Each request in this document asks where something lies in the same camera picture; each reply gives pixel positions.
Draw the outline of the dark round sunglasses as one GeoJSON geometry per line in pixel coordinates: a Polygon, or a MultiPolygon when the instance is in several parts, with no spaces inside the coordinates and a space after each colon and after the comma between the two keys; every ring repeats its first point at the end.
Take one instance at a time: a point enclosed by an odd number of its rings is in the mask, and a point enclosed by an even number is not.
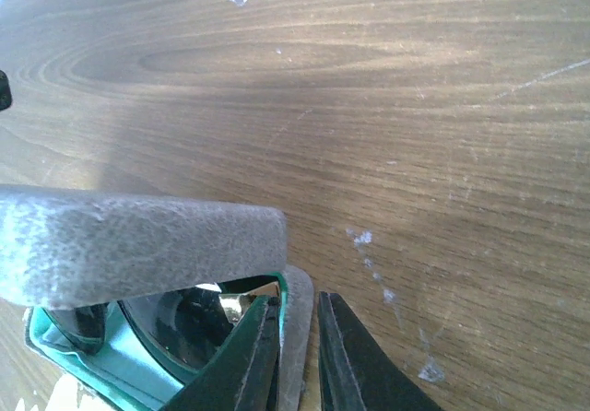
{"type": "Polygon", "coordinates": [[[45,313],[74,349],[95,356],[106,347],[108,319],[120,312],[151,358],[186,382],[215,356],[255,298],[280,298],[282,290],[278,277],[254,276],[45,313]]]}

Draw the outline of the blue cleaning cloth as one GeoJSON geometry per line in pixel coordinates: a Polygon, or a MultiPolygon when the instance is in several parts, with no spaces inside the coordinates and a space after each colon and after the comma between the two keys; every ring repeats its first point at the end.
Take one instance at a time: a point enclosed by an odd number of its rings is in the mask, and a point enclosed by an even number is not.
{"type": "Polygon", "coordinates": [[[182,389],[139,343],[118,307],[107,319],[106,340],[95,355],[75,348],[42,311],[34,322],[44,325],[31,340],[61,368],[103,393],[123,410],[158,410],[182,389]]]}

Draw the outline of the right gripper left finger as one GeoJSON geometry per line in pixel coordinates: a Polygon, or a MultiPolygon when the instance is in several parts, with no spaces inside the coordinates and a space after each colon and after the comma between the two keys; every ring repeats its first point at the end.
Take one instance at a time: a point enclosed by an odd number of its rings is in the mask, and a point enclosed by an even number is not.
{"type": "Polygon", "coordinates": [[[163,408],[172,411],[276,410],[279,315],[279,298],[256,298],[216,356],[163,408]]]}

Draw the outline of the grey glasses case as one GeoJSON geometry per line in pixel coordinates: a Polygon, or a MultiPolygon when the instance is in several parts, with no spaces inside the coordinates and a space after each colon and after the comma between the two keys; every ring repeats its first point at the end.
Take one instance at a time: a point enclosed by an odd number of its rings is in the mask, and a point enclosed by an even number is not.
{"type": "Polygon", "coordinates": [[[313,283],[287,262],[281,211],[170,196],[1,189],[1,296],[29,307],[26,343],[47,359],[30,337],[45,327],[34,322],[36,310],[73,310],[254,276],[282,282],[276,410],[295,410],[313,283]]]}

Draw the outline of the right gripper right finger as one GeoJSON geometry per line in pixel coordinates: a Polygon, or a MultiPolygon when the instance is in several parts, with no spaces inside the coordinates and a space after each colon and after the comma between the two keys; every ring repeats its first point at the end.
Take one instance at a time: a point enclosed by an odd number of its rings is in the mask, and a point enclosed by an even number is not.
{"type": "Polygon", "coordinates": [[[439,410],[384,353],[337,293],[318,300],[318,369],[323,410],[439,410]]]}

